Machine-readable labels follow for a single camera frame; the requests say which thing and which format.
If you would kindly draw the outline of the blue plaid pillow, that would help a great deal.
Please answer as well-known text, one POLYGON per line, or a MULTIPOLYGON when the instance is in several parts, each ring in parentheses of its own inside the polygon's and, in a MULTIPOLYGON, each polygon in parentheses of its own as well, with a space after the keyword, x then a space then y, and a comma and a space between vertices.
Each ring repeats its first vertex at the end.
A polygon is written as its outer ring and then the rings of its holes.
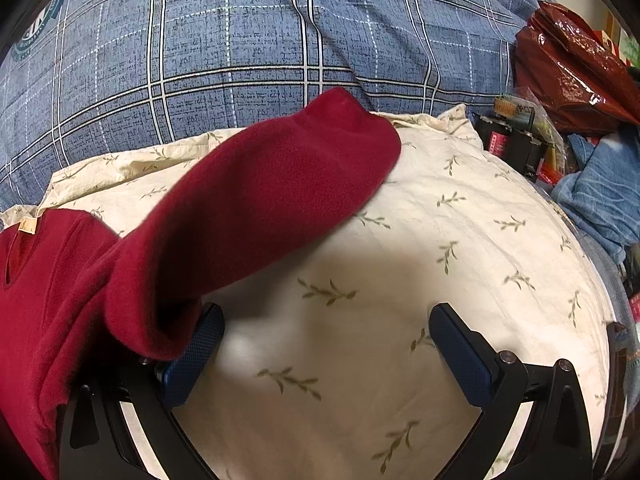
POLYGON ((542 0, 50 0, 1 65, 1 203, 55 171, 288 115, 343 87, 368 110, 486 110, 542 0))

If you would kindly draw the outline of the red fleece garment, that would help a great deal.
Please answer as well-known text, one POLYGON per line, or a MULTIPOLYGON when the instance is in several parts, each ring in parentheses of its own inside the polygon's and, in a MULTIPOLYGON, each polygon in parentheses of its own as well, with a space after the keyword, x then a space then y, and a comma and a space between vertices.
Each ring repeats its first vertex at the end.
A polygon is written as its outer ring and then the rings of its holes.
POLYGON ((325 236, 397 162, 384 118, 343 89, 246 128, 195 164, 140 226, 47 211, 1 235, 1 443, 58 476, 62 411, 81 365, 125 351, 177 359, 203 297, 325 236))

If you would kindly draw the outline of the black box with labels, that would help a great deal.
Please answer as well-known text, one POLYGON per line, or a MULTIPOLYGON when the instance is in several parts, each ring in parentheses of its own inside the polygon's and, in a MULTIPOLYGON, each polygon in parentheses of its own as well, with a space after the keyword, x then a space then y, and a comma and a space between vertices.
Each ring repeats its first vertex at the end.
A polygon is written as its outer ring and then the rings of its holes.
POLYGON ((484 149, 502 159, 527 180, 535 182, 550 141, 539 107, 519 96, 495 98, 485 115, 474 115, 475 130, 484 149))

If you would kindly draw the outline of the dark red plastic bag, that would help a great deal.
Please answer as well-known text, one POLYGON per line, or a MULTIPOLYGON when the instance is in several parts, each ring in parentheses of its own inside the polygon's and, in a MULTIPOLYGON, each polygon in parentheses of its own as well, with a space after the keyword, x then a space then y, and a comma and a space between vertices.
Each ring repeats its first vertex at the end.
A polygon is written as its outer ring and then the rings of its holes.
POLYGON ((604 136, 639 123, 639 87, 627 67, 562 4, 539 1, 516 34, 514 74, 559 132, 604 136))

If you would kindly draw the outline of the cream leaf print pillow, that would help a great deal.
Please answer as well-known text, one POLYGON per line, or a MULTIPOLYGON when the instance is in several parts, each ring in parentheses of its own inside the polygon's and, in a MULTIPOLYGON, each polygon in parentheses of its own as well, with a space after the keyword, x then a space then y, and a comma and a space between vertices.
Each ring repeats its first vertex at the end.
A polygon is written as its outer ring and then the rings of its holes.
POLYGON ((600 438, 612 304, 577 236, 461 107, 393 125, 366 206, 212 295, 227 329, 176 415, 221 478, 435 477, 478 414, 431 340, 442 301, 496 349, 572 362, 600 438))

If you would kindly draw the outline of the blue denim clothes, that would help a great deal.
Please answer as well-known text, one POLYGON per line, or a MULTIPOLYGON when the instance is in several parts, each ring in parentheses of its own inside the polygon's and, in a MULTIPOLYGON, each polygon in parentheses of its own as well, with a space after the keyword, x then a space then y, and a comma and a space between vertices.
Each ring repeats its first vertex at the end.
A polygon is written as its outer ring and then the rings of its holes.
POLYGON ((639 243, 639 129, 631 126, 592 144, 571 134, 578 170, 559 180, 551 197, 616 264, 639 243))

